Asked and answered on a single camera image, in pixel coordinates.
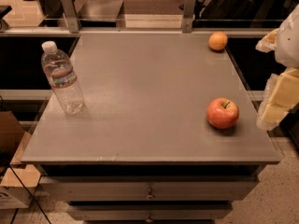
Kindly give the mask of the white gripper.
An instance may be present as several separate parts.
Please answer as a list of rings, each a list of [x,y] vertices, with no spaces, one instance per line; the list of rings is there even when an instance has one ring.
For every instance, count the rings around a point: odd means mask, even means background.
[[[271,131],[299,104],[299,5],[287,19],[261,40],[256,47],[260,52],[275,49],[275,59],[287,68],[280,75],[272,74],[267,80],[256,125]]]

